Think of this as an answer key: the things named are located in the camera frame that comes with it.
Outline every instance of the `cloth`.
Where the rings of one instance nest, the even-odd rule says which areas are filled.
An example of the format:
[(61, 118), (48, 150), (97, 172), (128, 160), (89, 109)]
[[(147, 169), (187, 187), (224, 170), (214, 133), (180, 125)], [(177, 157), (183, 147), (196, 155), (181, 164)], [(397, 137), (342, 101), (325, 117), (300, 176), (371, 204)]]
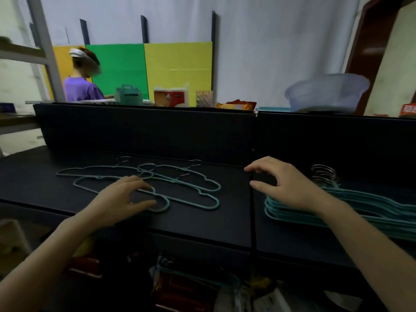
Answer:
[(88, 82), (84, 78), (72, 78), (69, 76), (65, 79), (64, 87), (68, 102), (105, 99), (97, 85)]

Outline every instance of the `teal container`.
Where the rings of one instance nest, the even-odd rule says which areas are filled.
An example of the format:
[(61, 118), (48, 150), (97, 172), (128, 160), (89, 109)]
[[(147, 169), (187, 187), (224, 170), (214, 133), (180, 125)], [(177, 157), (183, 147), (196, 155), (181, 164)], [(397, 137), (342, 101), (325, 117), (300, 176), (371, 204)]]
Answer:
[(140, 90), (132, 85), (123, 84), (117, 88), (114, 100), (120, 105), (143, 105), (143, 96)]

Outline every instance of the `stack of hangers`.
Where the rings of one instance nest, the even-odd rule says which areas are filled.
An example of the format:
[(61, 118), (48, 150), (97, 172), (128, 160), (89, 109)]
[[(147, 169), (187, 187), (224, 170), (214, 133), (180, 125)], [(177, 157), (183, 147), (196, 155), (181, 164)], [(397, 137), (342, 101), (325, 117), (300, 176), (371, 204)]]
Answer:
[[(332, 187), (322, 189), (350, 204), (387, 236), (416, 241), (416, 205), (400, 204), (383, 196), (342, 189), (336, 182), (332, 182)], [(326, 227), (314, 214), (289, 208), (269, 196), (265, 201), (265, 213), (275, 220)]]
[[(151, 194), (151, 195), (153, 195), (155, 197), (160, 197), (160, 198), (162, 198), (162, 199), (164, 199), (166, 201), (166, 204), (164, 205), (164, 207), (159, 208), (159, 209), (149, 209), (150, 211), (153, 211), (153, 212), (157, 212), (158, 213), (158, 212), (162, 212), (162, 211), (167, 210), (169, 208), (169, 205), (170, 205), (170, 201), (171, 200), (174, 200), (174, 201), (177, 201), (177, 202), (180, 202), (180, 203), (184, 203), (186, 205), (191, 205), (191, 206), (194, 206), (194, 207), (198, 207), (198, 208), (201, 208), (201, 209), (206, 209), (206, 210), (216, 209), (216, 208), (219, 207), (220, 201), (216, 197), (214, 197), (211, 194), (208, 194), (206, 192), (216, 192), (216, 191), (219, 191), (221, 189), (221, 185), (219, 183), (217, 183), (216, 181), (214, 181), (214, 180), (208, 179), (204, 174), (199, 173), (199, 172), (196, 172), (196, 171), (193, 171), (193, 170), (190, 169), (191, 167), (198, 166), (198, 165), (200, 165), (200, 164), (192, 165), (192, 166), (189, 166), (189, 167), (178, 167), (178, 166), (166, 165), (166, 164), (156, 165), (156, 164), (153, 164), (153, 163), (144, 163), (144, 164), (139, 165), (138, 167), (132, 167), (132, 166), (121, 166), (118, 163), (118, 164), (113, 165), (113, 166), (112, 165), (95, 165), (95, 166), (86, 166), (86, 167), (70, 167), (70, 168), (64, 168), (63, 170), (58, 171), (56, 173), (56, 175), (58, 175), (58, 176), (67, 176), (67, 177), (77, 177), (77, 179), (73, 182), (73, 185), (74, 186), (76, 186), (78, 188), (81, 188), (81, 189), (84, 189), (84, 190), (87, 190), (87, 191), (90, 191), (92, 193), (98, 194), (99, 191), (96, 191), (94, 189), (91, 189), (91, 188), (82, 186), (82, 185), (80, 185), (80, 182), (82, 182), (83, 180), (87, 180), (87, 179), (96, 179), (96, 180), (113, 179), (113, 180), (117, 180), (117, 179), (120, 179), (121, 177), (120, 176), (111, 176), (111, 175), (75, 174), (75, 173), (68, 173), (68, 172), (69, 171), (86, 170), (86, 169), (89, 169), (89, 168), (100, 168), (100, 167), (104, 167), (104, 168), (125, 168), (125, 169), (130, 169), (130, 170), (134, 170), (136, 172), (136, 175), (138, 177), (140, 177), (141, 179), (143, 179), (143, 180), (156, 179), (156, 180), (161, 180), (161, 181), (165, 181), (165, 182), (169, 182), (169, 183), (174, 183), (174, 184), (180, 184), (180, 185), (188, 186), (188, 187), (190, 187), (192, 189), (197, 190), (198, 193), (201, 196), (209, 197), (209, 198), (211, 198), (212, 200), (215, 201), (215, 204), (212, 205), (212, 206), (204, 206), (204, 205), (200, 205), (200, 204), (193, 203), (193, 202), (190, 202), (190, 201), (186, 201), (186, 200), (183, 200), (183, 199), (179, 199), (179, 198), (175, 198), (175, 197), (169, 197), (169, 196), (166, 196), (166, 195), (158, 194), (156, 192), (156, 189), (153, 188), (153, 187), (152, 187), (152, 191), (151, 192), (149, 192), (147, 190), (143, 190), (143, 189), (137, 189), (137, 191), (139, 191), (139, 192), (143, 192), (143, 193), (146, 193), (146, 194)], [(146, 169), (143, 168), (145, 166), (151, 166), (153, 168), (150, 169), (150, 170), (146, 170)], [(185, 176), (185, 175), (188, 175), (188, 174), (191, 174), (191, 173), (196, 174), (196, 175), (199, 175), (199, 176), (203, 177), (206, 182), (215, 184), (216, 187), (214, 189), (204, 188), (204, 187), (201, 187), (201, 186), (197, 186), (195, 184), (191, 184), (191, 183), (184, 182), (184, 181), (182, 181), (182, 180), (179, 179), (180, 177), (178, 177), (178, 178), (171, 178), (171, 177), (168, 177), (166, 175), (163, 175), (163, 174), (160, 174), (160, 173), (156, 173), (154, 171), (154, 169), (155, 168), (158, 168), (158, 167), (169, 167), (169, 168), (174, 168), (176, 170), (180, 170), (180, 171), (186, 172), (186, 174), (181, 175), (180, 177)]]

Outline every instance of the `hair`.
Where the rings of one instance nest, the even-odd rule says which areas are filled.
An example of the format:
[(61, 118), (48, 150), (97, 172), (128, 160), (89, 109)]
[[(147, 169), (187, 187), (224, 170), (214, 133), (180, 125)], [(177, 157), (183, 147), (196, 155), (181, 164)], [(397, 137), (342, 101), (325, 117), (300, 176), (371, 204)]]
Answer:
[[(97, 65), (100, 65), (100, 61), (98, 60), (94, 52), (83, 47), (78, 47), (77, 49), (85, 52), (87, 56), (90, 57)], [(85, 60), (86, 58), (72, 57), (72, 65), (74, 66), (74, 68), (82, 68), (84, 66)]]

